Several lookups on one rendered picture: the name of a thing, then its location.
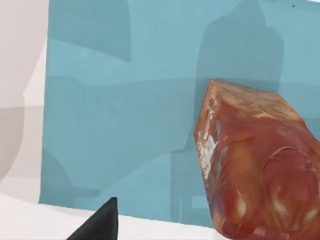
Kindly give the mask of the reddish brown book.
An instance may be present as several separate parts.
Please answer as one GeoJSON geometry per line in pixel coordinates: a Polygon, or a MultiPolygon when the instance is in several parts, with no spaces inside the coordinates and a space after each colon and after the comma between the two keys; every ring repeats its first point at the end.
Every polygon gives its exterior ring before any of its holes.
{"type": "Polygon", "coordinates": [[[210,80],[194,140],[222,236],[320,240],[320,142],[280,95],[210,80]]]}

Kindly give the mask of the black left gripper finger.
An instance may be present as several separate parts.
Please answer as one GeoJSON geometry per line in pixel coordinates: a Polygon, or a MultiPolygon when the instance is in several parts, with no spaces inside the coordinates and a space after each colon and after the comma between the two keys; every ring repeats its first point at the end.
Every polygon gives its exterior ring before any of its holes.
{"type": "Polygon", "coordinates": [[[117,197],[111,197],[66,240],[118,240],[117,197]]]}

